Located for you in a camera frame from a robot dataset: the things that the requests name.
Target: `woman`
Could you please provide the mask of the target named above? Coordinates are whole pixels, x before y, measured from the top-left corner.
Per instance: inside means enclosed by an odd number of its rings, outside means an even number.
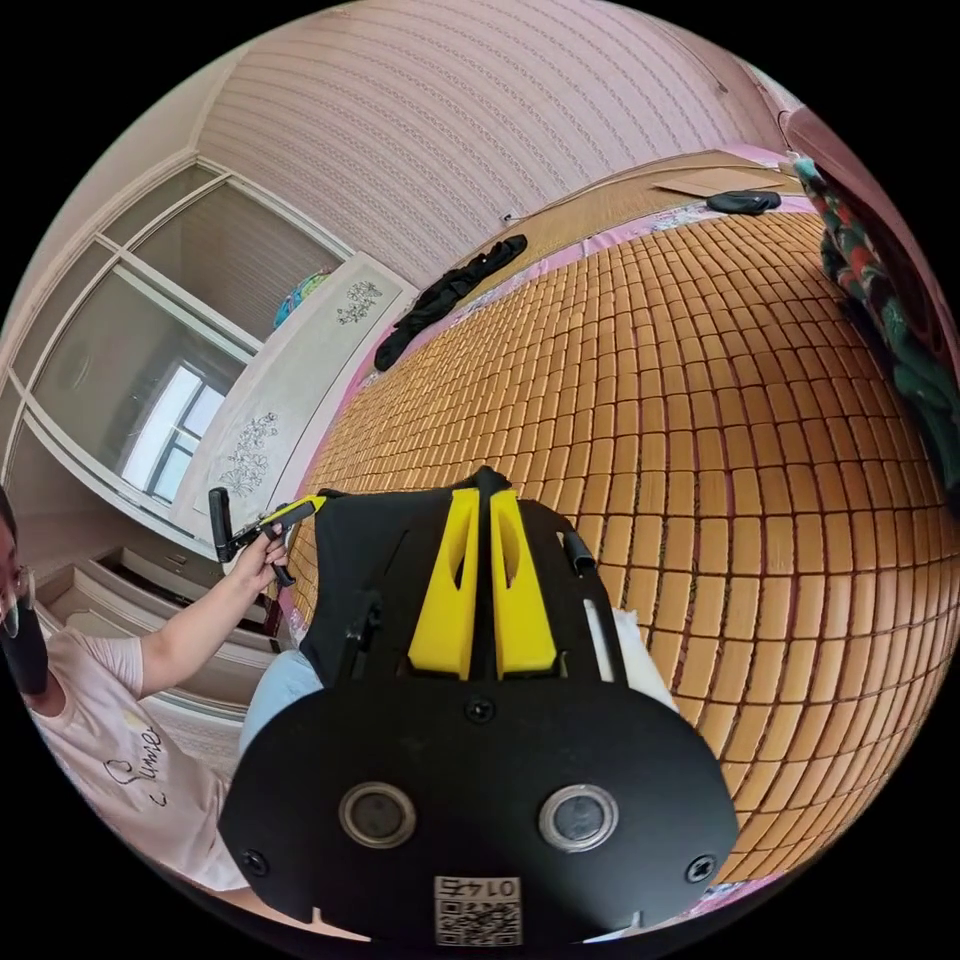
[[[144,637],[65,629],[44,641],[33,577],[0,488],[0,643],[50,751],[84,799],[127,843],[212,891],[247,886],[217,831],[227,781],[185,754],[142,701],[188,680],[220,648],[285,564],[261,536],[206,596]]]

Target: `screw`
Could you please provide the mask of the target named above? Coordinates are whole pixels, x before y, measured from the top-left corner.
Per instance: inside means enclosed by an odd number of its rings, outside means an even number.
[[[471,697],[464,710],[467,719],[473,723],[489,723],[496,712],[493,701],[486,697]]]
[[[255,877],[265,877],[270,871],[263,854],[257,853],[256,850],[244,850],[241,859],[243,860],[243,865]]]
[[[713,873],[716,866],[717,860],[715,857],[711,857],[710,854],[697,857],[697,859],[687,867],[687,883],[703,883],[703,881]]]

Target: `black face mask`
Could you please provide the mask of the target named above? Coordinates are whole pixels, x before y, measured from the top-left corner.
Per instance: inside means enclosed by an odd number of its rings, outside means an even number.
[[[0,627],[0,646],[17,689],[24,696],[47,690],[47,643],[34,609],[33,577],[25,597],[10,605]]]

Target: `cardboard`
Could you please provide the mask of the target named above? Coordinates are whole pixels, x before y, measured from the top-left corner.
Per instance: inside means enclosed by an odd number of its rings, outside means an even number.
[[[725,170],[714,167],[709,170],[691,170],[671,180],[657,180],[653,186],[674,193],[686,193],[694,197],[712,197],[728,190],[769,190],[779,187],[779,180],[771,180],[762,174],[746,173],[743,170]]]

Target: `bamboo mat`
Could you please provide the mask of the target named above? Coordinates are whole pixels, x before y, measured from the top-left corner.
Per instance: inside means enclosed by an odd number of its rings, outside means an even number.
[[[784,196],[803,195],[799,181],[785,177],[778,170],[771,170],[722,150],[707,150],[703,153],[656,160],[593,184],[511,224],[509,229],[485,243],[481,249],[489,250],[497,240],[522,233],[527,238],[527,249],[503,270],[484,280],[458,307],[465,306],[532,264],[587,237],[640,217],[698,202],[697,197],[674,190],[661,190],[653,184],[658,180],[679,177],[691,170],[710,167],[761,174],[764,179],[776,184],[768,189]],[[457,266],[463,266],[478,252],[474,251]]]
[[[820,220],[638,238],[482,308],[363,390],[314,488],[488,463],[567,515],[721,759],[721,879],[835,838],[922,723],[960,626],[960,538],[920,439],[822,277]],[[309,622],[316,545],[291,562]]]

